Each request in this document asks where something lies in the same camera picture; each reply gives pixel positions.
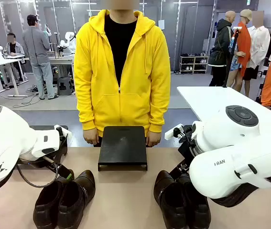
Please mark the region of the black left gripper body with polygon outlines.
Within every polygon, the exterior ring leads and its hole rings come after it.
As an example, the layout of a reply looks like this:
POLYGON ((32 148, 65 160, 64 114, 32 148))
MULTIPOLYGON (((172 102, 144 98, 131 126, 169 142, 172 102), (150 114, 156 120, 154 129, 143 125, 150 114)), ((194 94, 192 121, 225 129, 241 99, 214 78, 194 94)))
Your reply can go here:
MULTIPOLYGON (((59 148, 46 155, 47 158, 54 161, 56 165, 61 165, 62 156, 67 154, 67 137, 61 135, 59 136, 59 148)), ((46 159, 41 159, 39 167, 54 167, 52 162, 47 161, 46 159)))

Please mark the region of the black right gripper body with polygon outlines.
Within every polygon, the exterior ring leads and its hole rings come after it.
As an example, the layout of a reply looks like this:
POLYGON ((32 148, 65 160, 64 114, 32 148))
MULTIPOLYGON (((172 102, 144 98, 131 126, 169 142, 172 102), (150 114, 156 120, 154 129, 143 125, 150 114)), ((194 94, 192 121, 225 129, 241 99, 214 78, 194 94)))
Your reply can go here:
POLYGON ((195 131, 195 125, 185 125, 183 126, 183 136, 180 138, 179 143, 181 143, 178 148, 178 152, 184 157, 184 160, 180 163, 179 168, 181 171, 188 171, 191 162, 196 156, 195 140, 192 140, 192 133, 195 131))

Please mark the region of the person's right hand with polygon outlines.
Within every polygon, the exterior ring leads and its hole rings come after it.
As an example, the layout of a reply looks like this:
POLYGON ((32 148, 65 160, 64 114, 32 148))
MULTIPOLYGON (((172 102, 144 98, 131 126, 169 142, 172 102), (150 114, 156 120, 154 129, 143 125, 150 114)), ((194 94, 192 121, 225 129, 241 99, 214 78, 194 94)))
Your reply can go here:
POLYGON ((99 144, 99 135, 96 128, 90 130, 83 130, 83 138, 88 144, 99 144))

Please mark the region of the person's left hand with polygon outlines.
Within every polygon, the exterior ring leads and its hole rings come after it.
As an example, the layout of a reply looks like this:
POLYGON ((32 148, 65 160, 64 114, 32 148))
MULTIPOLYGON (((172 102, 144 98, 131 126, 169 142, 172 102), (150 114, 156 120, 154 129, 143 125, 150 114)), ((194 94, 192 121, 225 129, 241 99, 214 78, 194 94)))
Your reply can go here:
POLYGON ((153 147, 160 143, 161 141, 161 133, 155 133, 149 131, 146 136, 146 146, 153 147))

